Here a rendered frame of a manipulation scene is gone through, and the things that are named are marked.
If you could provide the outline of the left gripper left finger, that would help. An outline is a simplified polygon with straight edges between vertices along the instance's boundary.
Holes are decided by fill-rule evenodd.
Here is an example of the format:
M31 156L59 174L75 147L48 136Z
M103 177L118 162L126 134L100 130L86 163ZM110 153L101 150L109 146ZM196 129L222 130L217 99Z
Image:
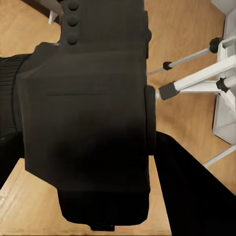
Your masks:
M0 136L0 190L24 152L21 131Z

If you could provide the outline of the digital camera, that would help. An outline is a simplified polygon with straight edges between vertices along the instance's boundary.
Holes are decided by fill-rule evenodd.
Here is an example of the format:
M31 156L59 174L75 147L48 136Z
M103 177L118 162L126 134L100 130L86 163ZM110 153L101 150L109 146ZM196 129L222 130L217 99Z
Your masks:
M21 131L25 170L92 231L148 218L156 154L144 0L57 0L60 40L0 57L0 136Z

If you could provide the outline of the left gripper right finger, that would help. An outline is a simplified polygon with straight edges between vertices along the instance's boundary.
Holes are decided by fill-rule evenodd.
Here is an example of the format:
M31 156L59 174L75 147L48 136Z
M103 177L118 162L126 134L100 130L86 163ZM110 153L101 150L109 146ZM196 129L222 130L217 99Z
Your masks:
M236 236L236 196L171 136L154 155L172 236Z

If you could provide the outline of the camera tripod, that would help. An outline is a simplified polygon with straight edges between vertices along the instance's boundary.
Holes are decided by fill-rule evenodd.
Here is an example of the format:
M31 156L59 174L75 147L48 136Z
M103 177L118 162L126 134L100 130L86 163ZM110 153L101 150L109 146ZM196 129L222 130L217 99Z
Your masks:
M173 81L160 87L159 92L155 92L157 100L167 100L176 96L178 93L214 93L222 95L232 110L236 113L236 97L230 91L231 87L236 86L236 74L227 77L227 71L236 67L236 55L228 57L228 47L236 45L236 35L226 40L217 37L212 39L209 45L209 48L175 62L166 61L163 63L162 68L147 74L147 76L150 76L163 70L172 69L174 66L196 59L200 56L209 53L218 53L217 63L191 74L187 78ZM214 76L216 77L215 81L206 80ZM204 167L207 168L234 150L236 150L236 143L230 145L224 149L224 151L204 163Z

